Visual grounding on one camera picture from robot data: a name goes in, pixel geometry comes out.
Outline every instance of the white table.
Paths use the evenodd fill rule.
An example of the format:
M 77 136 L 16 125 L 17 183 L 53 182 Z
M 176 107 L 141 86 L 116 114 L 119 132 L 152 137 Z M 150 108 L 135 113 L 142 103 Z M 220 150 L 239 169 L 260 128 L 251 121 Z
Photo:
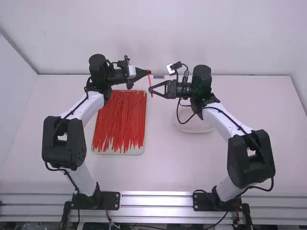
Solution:
M 0 178 L 0 221 L 59 221 L 73 187 L 41 158 L 43 121 L 59 115 L 83 94 L 88 76 L 45 75 L 37 79 Z M 147 78 L 134 89 L 146 90 Z M 213 92 L 226 109 L 271 138 L 276 166 L 272 192 L 250 190 L 254 223 L 307 224 L 307 118 L 289 76 L 213 76 Z M 149 99 L 145 152 L 140 156 L 90 151 L 95 117 L 85 127 L 86 164 L 101 189 L 120 191 L 118 222 L 215 223 L 223 213 L 194 212 L 191 193 L 210 191 L 227 175 L 227 144 L 216 131 L 187 134 L 171 122 L 176 100 Z M 269 187 L 270 181 L 260 184 Z M 106 222 L 104 211 L 81 211 L 82 221 Z M 72 212 L 71 220 L 76 220 Z M 231 223 L 231 214 L 223 223 Z

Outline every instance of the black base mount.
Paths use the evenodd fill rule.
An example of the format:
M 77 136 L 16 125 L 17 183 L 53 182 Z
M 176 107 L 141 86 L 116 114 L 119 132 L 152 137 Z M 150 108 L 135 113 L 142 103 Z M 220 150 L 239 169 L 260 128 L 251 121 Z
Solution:
M 120 192 L 102 192 L 98 183 L 92 196 L 77 193 L 71 199 L 72 209 L 119 210 L 119 206 Z
M 196 190 L 193 193 L 193 209 L 197 212 L 204 211 L 223 211 L 223 212 L 236 212 L 237 215 L 233 220 L 233 224 L 240 225 L 240 217 L 238 212 L 243 212 L 245 217 L 245 226 L 251 230 L 253 225 L 249 205 L 242 203 L 241 197 L 235 197 L 227 202 L 222 202 L 216 192 L 216 186 L 213 187 L 212 193 L 207 193 L 203 190 Z
M 85 194 L 73 194 L 71 201 L 64 204 L 62 219 L 60 222 L 60 230 L 65 230 L 70 210 L 119 210 L 120 192 L 102 192 L 99 184 L 92 196 Z
M 214 193 L 195 191 L 193 193 L 194 211 L 229 211 L 235 212 L 242 209 L 241 198 L 235 198 L 227 202 L 215 202 Z

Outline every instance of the white plate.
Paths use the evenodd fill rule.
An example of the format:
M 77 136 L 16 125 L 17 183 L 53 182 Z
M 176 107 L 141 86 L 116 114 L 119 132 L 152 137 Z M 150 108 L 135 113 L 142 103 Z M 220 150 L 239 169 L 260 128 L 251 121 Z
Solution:
M 189 117 L 193 115 L 191 107 L 182 107 L 179 106 L 178 117 L 181 122 L 185 122 Z M 174 112 L 172 122 L 176 125 L 181 131 L 186 133 L 206 133 L 213 130 L 213 127 L 201 120 L 197 115 L 194 115 L 187 123 L 184 125 L 180 124 L 177 120 L 176 111 Z

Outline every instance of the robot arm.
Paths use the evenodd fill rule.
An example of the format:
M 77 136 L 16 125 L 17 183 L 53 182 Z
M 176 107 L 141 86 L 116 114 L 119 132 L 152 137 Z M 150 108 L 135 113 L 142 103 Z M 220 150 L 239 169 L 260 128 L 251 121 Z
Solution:
M 190 99 L 193 112 L 201 120 L 210 123 L 228 143 L 228 176 L 213 187 L 211 196 L 215 206 L 219 208 L 240 196 L 246 188 L 275 176 L 270 138 L 264 130 L 254 131 L 225 110 L 220 100 L 211 92 L 212 77 L 208 66 L 196 66 L 191 83 L 187 82 L 187 68 L 182 82 L 178 82 L 177 69 L 183 65 L 181 62 L 167 65 L 169 74 L 176 74 L 177 79 L 152 86 L 149 92 L 166 99 Z M 164 94 L 154 90 L 161 86 L 165 88 Z M 255 154 L 249 156 L 248 150 L 254 151 Z
M 86 143 L 83 128 L 107 103 L 112 85 L 125 83 L 127 89 L 131 89 L 135 81 L 151 72 L 134 67 L 127 56 L 116 63 L 119 69 L 114 69 L 113 63 L 100 54 L 91 56 L 89 64 L 91 77 L 83 97 L 60 116 L 45 119 L 42 157 L 49 170 L 64 172 L 76 187 L 76 193 L 93 197 L 99 185 L 84 163 Z M 58 138 L 63 135 L 67 135 L 67 140 Z

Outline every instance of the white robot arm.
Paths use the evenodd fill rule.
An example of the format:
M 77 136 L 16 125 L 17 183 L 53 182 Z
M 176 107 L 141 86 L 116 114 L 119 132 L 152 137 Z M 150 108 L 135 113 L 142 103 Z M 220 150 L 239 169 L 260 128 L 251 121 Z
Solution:
M 100 191 L 99 184 L 84 163 L 86 143 L 83 128 L 110 99 L 112 85 L 125 83 L 129 90 L 135 81 L 151 73 L 131 65 L 127 56 L 111 63 L 105 56 L 96 54 L 90 57 L 89 64 L 91 77 L 83 97 L 60 116 L 48 116 L 44 120 L 42 158 L 45 166 L 50 171 L 63 172 L 75 187 L 71 202 L 64 205 L 61 229 L 65 229 L 72 207 L 78 210 L 119 209 L 120 193 Z M 67 135 L 66 140 L 59 139 L 63 135 Z
M 193 70 L 192 82 L 188 82 L 189 69 L 186 66 L 182 82 L 178 82 L 177 69 L 186 66 L 180 61 L 166 66 L 170 75 L 177 75 L 176 80 L 167 80 L 149 88 L 149 92 L 166 99 L 190 99 L 191 108 L 201 120 L 209 123 L 228 143 L 227 170 L 228 176 L 222 183 L 213 187 L 210 199 L 217 209 L 229 204 L 249 188 L 269 178 L 273 187 L 275 166 L 269 135 L 264 130 L 255 131 L 242 124 L 225 110 L 220 100 L 211 92 L 211 69 L 205 65 L 197 65 Z M 165 93 L 155 91 L 164 86 Z M 247 150 L 255 151 L 252 156 Z

